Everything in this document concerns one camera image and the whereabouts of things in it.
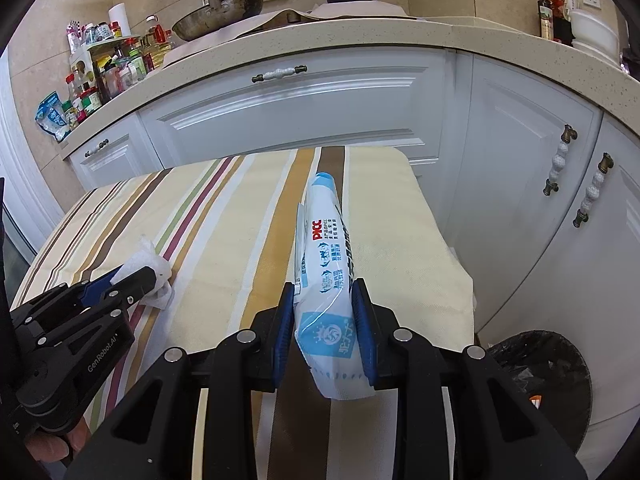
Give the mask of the person's left hand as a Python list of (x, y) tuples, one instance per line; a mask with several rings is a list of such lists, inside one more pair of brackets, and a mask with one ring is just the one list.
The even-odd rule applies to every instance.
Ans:
[(72, 453), (78, 453), (91, 437), (91, 431), (86, 420), (81, 417), (72, 431), (65, 438), (34, 432), (25, 440), (26, 448), (37, 462), (54, 463)]

